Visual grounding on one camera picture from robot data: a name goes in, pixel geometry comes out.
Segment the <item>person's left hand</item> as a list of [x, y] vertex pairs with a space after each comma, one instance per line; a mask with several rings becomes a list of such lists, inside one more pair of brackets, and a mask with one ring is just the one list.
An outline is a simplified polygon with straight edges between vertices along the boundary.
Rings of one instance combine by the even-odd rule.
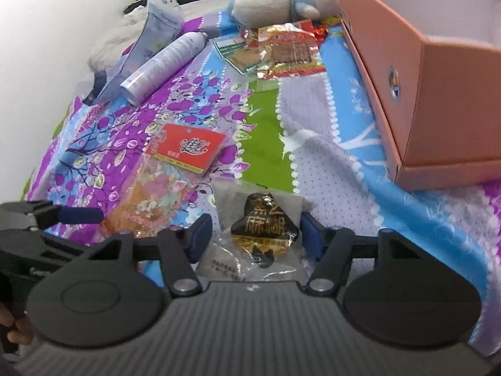
[[29, 320], [25, 316], [15, 319], [4, 304], [0, 304], [0, 323], [8, 329], [7, 339], [9, 342], [21, 345], [32, 343], [34, 332]]

